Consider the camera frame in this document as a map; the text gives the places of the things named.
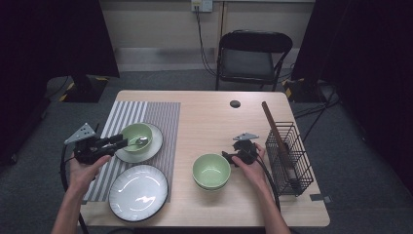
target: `green bowl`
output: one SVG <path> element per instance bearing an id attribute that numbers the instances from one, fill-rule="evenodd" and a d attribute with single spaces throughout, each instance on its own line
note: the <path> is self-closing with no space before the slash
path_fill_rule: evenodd
<path id="1" fill-rule="evenodd" d="M 128 146 L 124 150 L 132 154 L 146 152 L 152 142 L 152 130 L 144 123 L 128 125 L 121 130 L 121 134 L 128 139 Z M 147 137 L 148 141 L 140 145 L 136 144 L 141 137 Z"/>
<path id="2" fill-rule="evenodd" d="M 223 187 L 230 174 L 230 164 L 219 154 L 204 154 L 194 162 L 192 167 L 195 182 L 206 190 L 217 190 Z"/>

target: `black cable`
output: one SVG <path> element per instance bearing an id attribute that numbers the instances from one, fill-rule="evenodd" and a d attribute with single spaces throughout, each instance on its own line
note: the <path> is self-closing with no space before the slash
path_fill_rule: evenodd
<path id="1" fill-rule="evenodd" d="M 330 97 L 328 97 L 328 100 L 327 100 L 327 102 L 326 102 L 326 104 L 325 104 L 325 108 L 323 108 L 323 109 L 321 110 L 321 112 L 320 112 L 319 115 L 317 116 L 316 120 L 315 120 L 315 121 L 313 122 L 313 124 L 310 126 L 310 129 L 309 129 L 309 130 L 307 131 L 307 133 L 304 135 L 303 143 L 306 141 L 307 136 L 310 134 L 310 131 L 313 129 L 313 127 L 314 127 L 314 125 L 316 124 L 316 122 L 319 120 L 319 117 L 321 117 L 322 113 L 324 113 L 324 111 L 327 109 L 327 106 L 328 106 L 328 104 L 331 102 L 331 98 L 333 97 L 333 94 L 335 94 L 335 87 L 334 87 L 333 92 L 331 92 Z"/>
<path id="2" fill-rule="evenodd" d="M 66 148 L 67 146 L 64 145 L 63 149 L 61 150 L 61 158 L 60 158 L 60 180 L 61 180 L 61 184 L 63 185 L 64 192 L 66 192 L 67 188 L 69 187 L 69 183 L 67 182 L 67 176 L 66 176 L 66 162 L 74 159 L 73 157 L 73 158 L 69 158 L 68 160 L 64 160 L 64 156 L 66 154 Z M 83 233 L 89 234 L 88 227 L 86 226 L 86 223 L 83 220 L 82 214 L 80 213 L 79 213 L 79 223 L 80 223 Z"/>
<path id="3" fill-rule="evenodd" d="M 221 28 L 219 29 L 219 31 L 220 31 L 219 38 L 221 38 L 222 33 L 224 33 L 224 18 L 225 18 L 225 2 L 222 2 Z"/>
<path id="4" fill-rule="evenodd" d="M 307 108 L 307 109 L 304 109 L 304 110 L 296 111 L 293 114 L 294 118 L 299 119 L 301 117 L 320 112 L 325 108 L 330 108 L 330 107 L 336 105 L 337 103 L 339 103 L 340 102 L 339 98 L 337 98 L 334 102 L 331 101 L 332 96 L 336 93 L 336 87 L 335 86 L 332 86 L 332 87 L 333 87 L 333 91 L 331 92 L 330 97 L 329 97 L 329 99 L 326 103 L 317 105 L 315 107 Z"/>
<path id="5" fill-rule="evenodd" d="M 216 73 L 212 70 L 212 68 L 210 68 L 209 64 L 207 63 L 207 56 L 204 50 L 204 42 L 203 42 L 203 37 L 201 33 L 202 31 L 201 31 L 200 9 L 198 6 L 195 7 L 195 15 L 197 17 L 198 33 L 200 36 L 200 45 L 201 45 L 201 59 L 203 61 L 204 68 L 210 75 L 216 76 Z"/>
<path id="6" fill-rule="evenodd" d="M 282 75 L 282 76 L 279 76 L 279 79 L 280 78 L 284 78 L 284 77 L 286 77 L 285 79 L 283 79 L 283 80 L 281 80 L 281 81 L 279 81 L 278 82 L 278 84 L 279 83 L 282 83 L 282 82 L 284 82 L 284 81 L 286 81 L 286 80 L 288 80 L 290 77 L 291 77 L 291 74 L 292 74 L 292 67 L 295 65 L 295 63 L 292 63 L 290 66 L 289 66 L 289 72 L 288 73 L 286 73 L 285 75 Z"/>
<path id="7" fill-rule="evenodd" d="M 274 184 L 273 178 L 271 177 L 270 172 L 268 172 L 268 169 L 267 169 L 267 167 L 265 166 L 264 161 L 262 161 L 261 157 L 259 157 L 259 156 L 258 156 L 258 157 L 255 157 L 255 156 L 253 156 L 252 154 L 250 154 L 249 152 L 247 152 L 246 150 L 244 150 L 243 148 L 241 148 L 241 150 L 242 150 L 244 153 L 248 154 L 249 157 L 255 158 L 255 161 L 256 161 L 256 162 L 261 166 L 261 168 L 264 170 L 264 174 L 265 174 L 265 176 L 267 177 L 268 181 L 270 182 L 271 189 L 273 190 L 274 200 L 276 201 L 277 208 L 279 209 L 279 211 L 281 211 L 282 208 L 281 208 L 281 205 L 280 205 L 280 197 L 279 197 L 279 194 L 277 193 L 277 187 L 276 187 L 276 185 Z"/>

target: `gray placemat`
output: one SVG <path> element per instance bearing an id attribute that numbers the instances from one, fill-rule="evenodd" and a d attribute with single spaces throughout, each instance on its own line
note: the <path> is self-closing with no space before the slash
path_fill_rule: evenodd
<path id="1" fill-rule="evenodd" d="M 101 137 L 112 137 L 125 126 L 144 122 L 158 127 L 164 137 L 164 142 L 158 153 L 151 159 L 137 164 L 126 163 L 116 156 L 112 157 L 100 170 L 100 174 L 91 183 L 85 201 L 107 201 L 110 186 L 119 174 L 140 164 L 151 165 L 161 170 L 169 184 L 169 195 L 173 177 L 173 162 L 175 158 L 176 138 L 179 122 L 179 102 L 149 102 L 149 101 L 115 101 Z"/>

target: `wooden table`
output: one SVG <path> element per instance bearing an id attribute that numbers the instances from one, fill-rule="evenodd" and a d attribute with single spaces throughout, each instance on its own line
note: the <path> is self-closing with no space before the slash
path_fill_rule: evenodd
<path id="1" fill-rule="evenodd" d="M 295 122 L 285 94 L 121 91 L 116 100 L 180 102 L 171 199 L 157 214 L 142 222 L 120 220 L 112 213 L 108 202 L 88 202 L 81 209 L 87 225 L 263 226 L 255 193 L 241 169 L 232 166 L 225 187 L 208 192 L 199 188 L 192 179 L 192 165 L 197 157 L 205 153 L 235 153 L 233 137 L 244 132 L 259 135 L 260 138 L 254 142 L 265 145 L 270 126 L 261 106 L 262 101 L 267 102 L 275 121 Z M 231 100 L 238 100 L 241 107 L 231 107 Z M 316 178 L 301 196 L 280 197 L 282 216 L 288 226 L 329 224 L 324 202 L 312 201 L 310 194 L 320 194 Z"/>

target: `black folding chair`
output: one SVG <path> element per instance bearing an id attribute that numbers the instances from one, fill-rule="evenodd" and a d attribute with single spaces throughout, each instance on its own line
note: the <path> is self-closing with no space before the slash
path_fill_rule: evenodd
<path id="1" fill-rule="evenodd" d="M 273 85 L 276 89 L 282 63 L 292 48 L 285 34 L 269 31 L 236 30 L 219 41 L 215 90 L 219 81 Z M 274 65 L 274 58 L 279 56 Z"/>

